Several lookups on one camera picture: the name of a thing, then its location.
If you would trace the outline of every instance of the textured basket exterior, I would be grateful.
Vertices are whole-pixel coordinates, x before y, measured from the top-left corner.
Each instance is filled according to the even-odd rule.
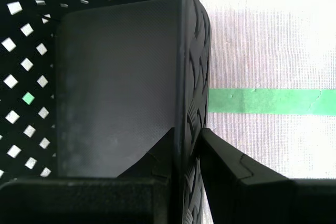
[[[186,108],[187,122],[185,128],[184,147],[187,157],[193,154],[196,140],[201,128],[206,126],[208,101],[208,67],[211,46],[211,27],[206,10],[200,0],[191,0],[189,8],[188,36],[190,41],[186,69]],[[185,223],[201,223],[203,213],[203,181],[200,162],[197,158],[191,161],[185,175],[184,193]]]

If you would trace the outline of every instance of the square hole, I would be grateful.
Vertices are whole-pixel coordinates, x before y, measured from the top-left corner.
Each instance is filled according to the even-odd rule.
[[[12,76],[11,74],[7,76],[7,78],[4,80],[4,83],[6,83],[7,86],[9,86],[11,89],[17,85],[18,81]]]
[[[20,116],[14,111],[10,111],[8,115],[6,115],[6,120],[9,121],[11,124],[14,124]]]
[[[26,37],[28,37],[34,30],[32,29],[31,25],[27,23],[23,27],[21,27],[21,31],[23,32]]]
[[[46,138],[42,139],[41,143],[40,143],[40,146],[43,148],[43,149],[46,149],[48,147],[48,145],[50,144],[50,141],[47,140]]]
[[[29,169],[33,169],[36,164],[36,159],[30,157],[27,162],[25,163],[25,166],[27,166]]]
[[[46,2],[44,0],[35,0],[37,5],[46,5]]]
[[[23,66],[26,71],[29,71],[33,67],[33,65],[34,64],[28,58],[24,59],[21,62],[21,66]]]
[[[46,15],[44,15],[44,16],[47,17],[47,18],[51,18],[51,15],[50,15],[50,14],[46,14]],[[45,24],[45,23],[48,23],[49,20],[47,20],[47,19],[45,19],[45,18],[42,18],[42,22],[43,22],[43,24]]]
[[[21,7],[20,2],[9,3],[9,4],[7,4],[7,7],[9,9],[9,12],[12,15],[17,14],[17,13],[22,11],[22,7]]]
[[[47,48],[45,47],[45,45],[43,45],[43,43],[38,45],[36,49],[41,55],[44,55],[47,52]]]
[[[51,173],[51,170],[49,170],[47,167],[43,169],[43,171],[41,172],[40,176],[41,177],[48,177],[49,174]]]
[[[22,100],[25,101],[25,103],[27,103],[28,105],[31,105],[31,103],[33,102],[33,100],[35,99],[35,97],[27,92],[23,97],[22,97]]]
[[[45,85],[48,84],[48,80],[44,76],[41,76],[40,78],[38,78],[37,83],[40,84],[42,88],[44,88]]]
[[[5,39],[1,42],[1,44],[7,49],[8,52],[11,52],[14,48],[16,48],[16,45],[11,38]]]
[[[16,145],[13,145],[7,152],[7,154],[13,158],[16,158],[16,156],[20,153],[21,149],[17,147]]]
[[[32,127],[31,125],[28,125],[28,127],[26,127],[26,129],[23,133],[25,133],[29,137],[32,137],[32,135],[35,133],[35,131],[36,131],[36,129],[34,129],[34,127]]]
[[[43,107],[43,108],[40,110],[40,112],[39,112],[38,114],[39,114],[39,116],[41,116],[43,119],[45,119],[45,118],[48,116],[49,111],[48,111],[45,107]]]

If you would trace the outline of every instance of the basket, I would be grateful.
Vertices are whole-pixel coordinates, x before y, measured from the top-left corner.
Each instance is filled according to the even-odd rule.
[[[117,177],[174,128],[183,221],[199,223],[211,43],[199,0],[1,2],[0,182]]]

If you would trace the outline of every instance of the green tape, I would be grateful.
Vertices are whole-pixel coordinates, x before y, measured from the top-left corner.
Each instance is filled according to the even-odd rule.
[[[209,112],[336,115],[336,90],[210,89]]]

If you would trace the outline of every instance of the green square hole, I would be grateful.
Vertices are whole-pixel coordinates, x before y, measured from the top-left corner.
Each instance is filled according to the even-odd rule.
[[[35,99],[35,97],[31,93],[29,93],[29,92],[27,92],[22,97],[22,100],[24,100],[28,105],[30,105],[33,102],[34,99]]]

